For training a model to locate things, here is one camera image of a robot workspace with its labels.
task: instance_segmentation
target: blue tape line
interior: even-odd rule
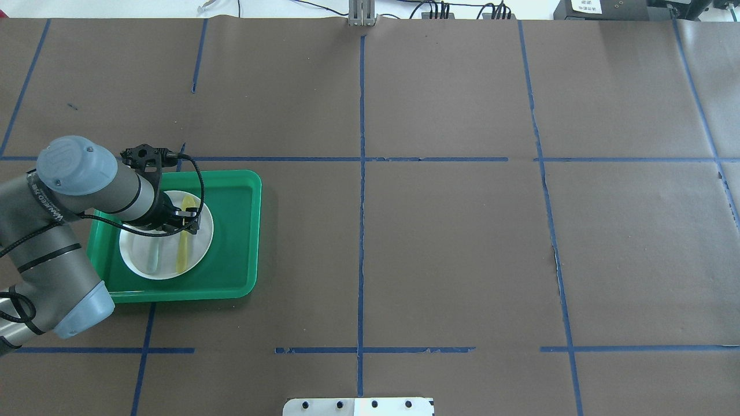
[[[142,348],[108,346],[25,346],[16,354],[141,354]],[[150,348],[149,354],[195,354],[195,348]]]
[[[508,158],[367,158],[369,162],[508,162]]]
[[[713,158],[535,158],[544,162],[665,162],[665,163],[704,163],[714,162]]]
[[[203,45],[206,42],[206,28],[208,19],[203,19],[203,29],[201,29],[201,43],[198,45],[198,57],[195,59],[195,71],[192,74],[192,88],[190,92],[195,94],[195,88],[198,86],[198,74],[201,72],[201,58],[203,57]]]
[[[360,158],[300,157],[300,156],[193,156],[196,161],[218,162],[359,162]]]
[[[157,303],[152,302],[149,308],[149,320],[147,321],[147,330],[144,333],[144,346],[141,348],[141,361],[139,362],[139,373],[136,377],[136,389],[134,390],[134,403],[131,406],[131,416],[136,416],[138,412],[138,401],[141,396],[141,385],[144,383],[144,371],[147,368],[147,355],[149,354],[149,341],[152,338],[152,327],[154,326],[154,314],[157,310]]]
[[[36,156],[2,156],[0,161],[35,161]]]
[[[149,348],[147,354],[195,354],[195,348]]]
[[[474,346],[366,346],[363,354],[467,354],[474,351]],[[275,354],[357,354],[353,346],[307,346],[288,349],[276,348]]]
[[[467,354],[474,351],[474,346],[366,346],[366,354]]]
[[[524,62],[524,74],[527,80],[527,92],[529,95],[529,109],[532,117],[532,128],[537,145],[537,157],[539,159],[539,174],[542,177],[542,191],[545,194],[545,207],[548,213],[548,226],[550,228],[550,241],[555,253],[555,270],[557,273],[558,289],[560,291],[560,306],[562,310],[562,322],[565,326],[565,340],[568,344],[568,358],[571,362],[571,378],[573,381],[573,393],[576,399],[576,411],[578,416],[583,416],[583,405],[581,403],[581,387],[578,381],[578,370],[576,368],[576,353],[573,348],[573,335],[571,334],[571,319],[568,317],[568,301],[565,298],[565,284],[562,280],[562,270],[560,268],[560,251],[557,246],[557,236],[555,234],[555,222],[553,220],[552,205],[550,202],[550,191],[548,190],[547,175],[545,173],[544,155],[542,153],[542,142],[539,137],[539,127],[537,119],[534,116],[534,93],[532,91],[532,80],[529,73],[529,61],[527,59],[527,47],[524,40],[524,27],[522,21],[517,21],[519,25],[519,42],[522,45],[522,60]]]
[[[357,396],[364,394],[365,343],[365,36],[360,37],[360,242],[357,286]]]
[[[109,348],[83,346],[25,346],[19,354],[141,354],[141,348]]]
[[[740,352],[737,345],[605,345],[575,346],[575,352],[723,351]],[[541,346],[540,352],[568,352],[566,346]]]
[[[5,152],[5,147],[7,146],[7,142],[10,140],[10,133],[13,131],[13,125],[16,122],[16,117],[18,117],[18,111],[21,110],[21,103],[23,102],[23,96],[26,95],[26,89],[28,88],[28,83],[31,81],[31,74],[33,74],[33,69],[36,67],[38,56],[41,55],[41,48],[44,46],[44,40],[46,40],[46,35],[47,33],[49,33],[50,25],[51,25],[51,19],[47,19],[47,23],[44,25],[44,31],[41,32],[41,38],[38,40],[38,46],[36,46],[36,53],[33,54],[33,59],[31,60],[31,66],[28,68],[26,79],[23,81],[23,87],[21,87],[21,93],[18,94],[18,101],[16,101],[16,107],[13,108],[13,114],[10,116],[10,120],[8,121],[7,129],[5,130],[5,137],[3,137],[2,144],[0,144],[0,156],[2,156],[3,153]]]
[[[689,86],[691,87],[691,94],[694,97],[694,101],[696,102],[696,108],[699,110],[699,115],[702,118],[702,126],[704,126],[704,131],[707,134],[707,141],[709,142],[709,148],[712,150],[712,156],[714,157],[715,162],[717,163],[717,170],[719,171],[719,174],[722,176],[722,186],[724,187],[724,195],[727,197],[727,202],[730,203],[730,210],[732,210],[733,217],[735,220],[735,227],[740,229],[740,216],[738,216],[738,210],[737,206],[735,205],[735,199],[733,198],[733,193],[730,191],[730,186],[727,184],[727,176],[724,174],[724,169],[722,169],[722,163],[719,160],[719,154],[717,153],[717,146],[714,144],[714,137],[712,136],[712,132],[709,129],[709,123],[707,122],[707,116],[704,114],[704,107],[702,106],[701,100],[699,100],[699,94],[696,92],[696,85],[694,84],[693,77],[691,75],[691,71],[689,70],[689,63],[686,60],[686,54],[684,53],[684,43],[681,40],[681,33],[679,33],[679,24],[676,21],[676,18],[673,18],[673,32],[676,34],[676,42],[679,46],[679,55],[681,56],[681,63],[684,65],[684,70],[686,71],[686,76],[689,81]]]
[[[357,354],[353,346],[307,346],[298,348],[276,348],[275,354]]]

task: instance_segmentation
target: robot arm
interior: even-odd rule
[[[69,226],[90,218],[79,213],[94,207],[139,229],[197,232],[200,209],[181,211],[159,189],[162,167],[189,157],[145,144],[121,156],[65,136],[41,152],[35,171],[0,184],[0,245],[13,250],[22,278],[0,290],[0,355],[50,330],[72,337],[112,313],[105,283]]]

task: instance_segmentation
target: yellow spoon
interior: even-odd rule
[[[188,208],[196,208],[198,203],[191,195],[185,195],[180,209],[183,211]],[[187,270],[190,255],[190,233],[187,231],[180,232],[180,243],[178,245],[178,257],[175,260],[175,271],[184,273]]]

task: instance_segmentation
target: white metal plate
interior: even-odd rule
[[[434,416],[434,399],[362,397],[291,399],[283,416]]]
[[[601,0],[571,0],[571,6],[576,12],[602,14]]]

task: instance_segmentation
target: white plate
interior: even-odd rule
[[[172,204],[179,207],[182,204],[185,195],[191,195],[196,204],[201,203],[201,199],[191,193],[184,191],[165,191],[172,200]],[[118,245],[121,248],[121,257],[124,263],[132,272],[140,275],[142,278],[163,281],[175,278],[188,270],[195,267],[208,252],[213,240],[213,217],[207,205],[203,205],[201,211],[201,228],[198,234],[190,235],[190,256],[188,265],[184,272],[175,271],[175,261],[177,260],[178,246],[180,243],[180,234],[169,237],[144,237],[142,235],[132,234],[121,230],[121,236],[118,238]],[[159,256],[155,257],[154,251],[159,248]]]
[[[430,397],[291,399],[283,416],[434,416]]]

